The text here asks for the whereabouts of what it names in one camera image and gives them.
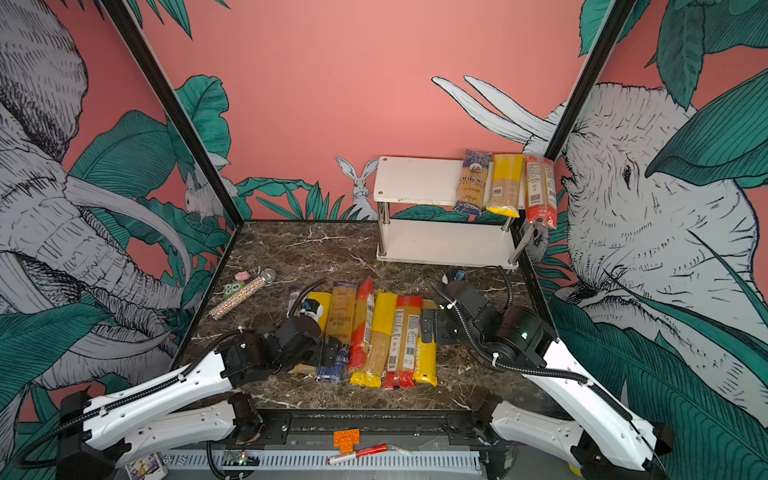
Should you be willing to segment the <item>yellow-top spaghetti bag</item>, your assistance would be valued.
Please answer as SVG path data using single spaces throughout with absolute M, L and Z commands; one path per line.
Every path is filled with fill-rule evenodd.
M 486 209 L 494 214 L 518 218 L 520 216 L 520 189 L 525 156 L 497 154 L 493 157 L 490 196 Z

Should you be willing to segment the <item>red double spaghetti bag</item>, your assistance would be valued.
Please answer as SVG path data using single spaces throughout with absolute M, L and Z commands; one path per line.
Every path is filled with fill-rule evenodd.
M 526 217 L 531 224 L 547 229 L 557 228 L 557 200 L 554 162 L 550 159 L 527 155 Z

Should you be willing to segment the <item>blue portrait spaghetti bag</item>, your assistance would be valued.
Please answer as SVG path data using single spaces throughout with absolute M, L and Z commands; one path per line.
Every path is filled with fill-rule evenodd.
M 470 216 L 481 213 L 485 204 L 489 167 L 493 155 L 488 152 L 466 150 L 456 188 L 454 210 Z

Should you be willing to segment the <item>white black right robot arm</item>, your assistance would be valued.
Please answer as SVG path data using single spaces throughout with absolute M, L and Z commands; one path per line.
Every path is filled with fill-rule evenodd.
M 673 449 L 673 430 L 645 420 L 607 391 L 549 322 L 527 307 L 498 310 L 465 280 L 435 282 L 432 288 L 439 317 L 479 363 L 522 375 L 568 415 L 554 418 L 491 395 L 473 414 L 481 441 L 533 447 L 585 479 L 667 478 L 661 458 Z

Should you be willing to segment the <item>yellow-end spaghetti bag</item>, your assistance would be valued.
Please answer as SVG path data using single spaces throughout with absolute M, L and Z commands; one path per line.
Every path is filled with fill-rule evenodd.
M 416 366 L 413 374 L 414 381 L 420 384 L 438 385 L 437 379 L 437 344 L 436 320 L 437 305 L 432 300 L 425 299 L 422 304 L 420 319 L 420 336 L 416 349 Z

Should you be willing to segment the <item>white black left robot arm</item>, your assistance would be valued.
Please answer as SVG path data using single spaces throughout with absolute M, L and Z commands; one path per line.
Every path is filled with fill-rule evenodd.
M 240 387 L 309 361 L 322 340 L 318 323 L 300 315 L 275 330 L 223 334 L 189 364 L 136 387 L 99 397 L 72 394 L 57 426 L 26 444 L 14 464 L 52 468 L 59 479 L 109 479 L 164 448 L 228 437 L 250 444 L 261 438 L 264 421 Z

